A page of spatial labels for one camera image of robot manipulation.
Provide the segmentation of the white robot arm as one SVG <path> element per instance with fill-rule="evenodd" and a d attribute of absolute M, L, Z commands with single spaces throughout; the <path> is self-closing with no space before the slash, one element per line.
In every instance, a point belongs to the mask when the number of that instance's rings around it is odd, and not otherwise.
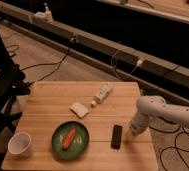
<path fill-rule="evenodd" d="M 168 104 L 161 96 L 141 96 L 136 101 L 136 112 L 129 122 L 127 141 L 132 142 L 145 132 L 155 117 L 169 119 L 189 128 L 189 106 Z"/>

